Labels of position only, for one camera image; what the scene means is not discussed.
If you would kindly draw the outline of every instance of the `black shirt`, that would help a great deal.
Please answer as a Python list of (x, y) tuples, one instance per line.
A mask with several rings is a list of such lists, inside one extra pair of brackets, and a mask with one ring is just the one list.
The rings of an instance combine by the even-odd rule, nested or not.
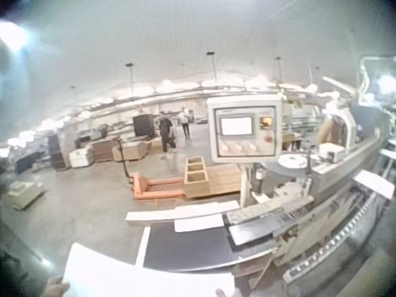
[(172, 122), (169, 119), (167, 119), (167, 118), (160, 119), (161, 137), (163, 137), (163, 136), (168, 137), (172, 126), (173, 126)]

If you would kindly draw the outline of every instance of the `hand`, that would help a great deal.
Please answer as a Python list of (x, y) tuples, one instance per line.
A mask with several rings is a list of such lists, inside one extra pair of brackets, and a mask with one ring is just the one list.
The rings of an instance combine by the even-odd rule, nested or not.
[(62, 297), (69, 287), (69, 283), (62, 282), (61, 277), (50, 278), (41, 297)]
[[(227, 297), (226, 294), (224, 293), (224, 291), (221, 289), (216, 290), (216, 296), (217, 297)], [(241, 294), (241, 291), (238, 288), (235, 288), (234, 294), (229, 297), (243, 297), (243, 296)]]

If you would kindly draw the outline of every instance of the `control panel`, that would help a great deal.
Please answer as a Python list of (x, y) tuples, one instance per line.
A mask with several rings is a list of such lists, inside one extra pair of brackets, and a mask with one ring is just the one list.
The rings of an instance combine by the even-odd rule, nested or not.
[(280, 95), (269, 93), (210, 98), (207, 104), (213, 161), (259, 162), (280, 156)]

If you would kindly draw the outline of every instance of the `white ceiling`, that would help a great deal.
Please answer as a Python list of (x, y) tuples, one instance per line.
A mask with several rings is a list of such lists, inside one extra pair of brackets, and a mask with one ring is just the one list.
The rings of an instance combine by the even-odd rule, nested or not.
[(354, 83), (353, 51), (394, 53), (392, 16), (370, 0), (31, 1), (29, 44), (0, 76), (0, 138), (118, 96), (127, 62), (137, 85), (210, 79), (207, 51), (221, 73), (277, 78), (281, 56), (283, 80), (308, 82), (311, 65)]

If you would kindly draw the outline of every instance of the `white shirt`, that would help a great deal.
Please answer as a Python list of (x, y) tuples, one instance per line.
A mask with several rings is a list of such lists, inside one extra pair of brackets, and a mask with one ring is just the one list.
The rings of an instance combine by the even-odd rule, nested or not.
[(182, 124), (187, 124), (188, 123), (188, 119), (189, 119), (189, 115), (187, 113), (180, 112), (179, 119), (180, 119)]

